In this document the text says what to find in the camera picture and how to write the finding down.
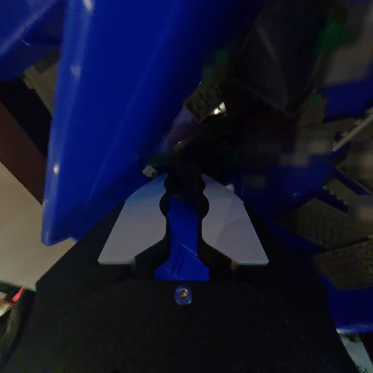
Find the small dark grey brick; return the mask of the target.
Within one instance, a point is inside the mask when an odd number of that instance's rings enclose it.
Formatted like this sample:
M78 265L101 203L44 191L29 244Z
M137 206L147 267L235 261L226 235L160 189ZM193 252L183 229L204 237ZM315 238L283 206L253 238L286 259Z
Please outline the small dark grey brick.
M223 114L226 111L221 85L217 83L200 83L197 89L184 101L183 107L197 123L207 117Z

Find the grey desk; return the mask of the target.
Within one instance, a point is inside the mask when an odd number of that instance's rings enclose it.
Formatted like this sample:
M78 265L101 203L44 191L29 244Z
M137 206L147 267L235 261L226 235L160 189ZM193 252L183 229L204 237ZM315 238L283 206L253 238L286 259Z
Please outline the grey desk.
M76 243L41 243L41 204L1 164L0 279L35 290L36 282Z

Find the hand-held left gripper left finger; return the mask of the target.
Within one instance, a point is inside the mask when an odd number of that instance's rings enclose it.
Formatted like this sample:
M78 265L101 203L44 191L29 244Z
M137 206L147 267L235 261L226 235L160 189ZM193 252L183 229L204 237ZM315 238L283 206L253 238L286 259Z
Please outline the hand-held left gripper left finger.
M100 264L129 264L166 237L167 178L164 173L127 198L98 258Z

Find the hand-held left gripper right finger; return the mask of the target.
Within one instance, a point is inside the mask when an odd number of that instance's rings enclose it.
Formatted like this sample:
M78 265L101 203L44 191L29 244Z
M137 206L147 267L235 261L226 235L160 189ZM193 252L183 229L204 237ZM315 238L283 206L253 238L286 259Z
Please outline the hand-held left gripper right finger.
M203 195L208 211L201 222L203 241L241 265L266 266L268 257L244 202L229 188L206 174Z

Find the dark grey wedge brick plate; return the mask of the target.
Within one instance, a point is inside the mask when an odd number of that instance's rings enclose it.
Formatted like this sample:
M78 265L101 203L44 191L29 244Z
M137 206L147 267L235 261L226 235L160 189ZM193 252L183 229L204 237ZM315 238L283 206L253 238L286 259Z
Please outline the dark grey wedge brick plate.
M316 254L317 271L340 291L373 286L372 239Z

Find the small black brick piece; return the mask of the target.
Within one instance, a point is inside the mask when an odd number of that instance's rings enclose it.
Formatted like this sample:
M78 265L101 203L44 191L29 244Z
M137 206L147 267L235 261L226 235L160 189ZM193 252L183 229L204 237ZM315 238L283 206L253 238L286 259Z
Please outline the small black brick piece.
M205 182L196 160L184 154L171 154L167 157L166 169L175 193L194 208L199 208Z

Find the dark box brick green print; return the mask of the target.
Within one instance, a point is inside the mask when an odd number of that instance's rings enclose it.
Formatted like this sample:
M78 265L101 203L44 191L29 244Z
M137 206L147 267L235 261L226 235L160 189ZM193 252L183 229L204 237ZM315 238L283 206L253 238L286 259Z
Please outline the dark box brick green print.
M338 44L347 1L266 1L240 45L234 81L295 116L315 88L319 68Z

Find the dark grey rectangular brick plate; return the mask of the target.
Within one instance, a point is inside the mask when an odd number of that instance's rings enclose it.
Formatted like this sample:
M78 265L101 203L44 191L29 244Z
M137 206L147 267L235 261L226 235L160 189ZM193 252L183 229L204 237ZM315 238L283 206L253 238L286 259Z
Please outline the dark grey rectangular brick plate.
M372 226L313 198L277 220L283 228L324 250L342 248L372 238Z

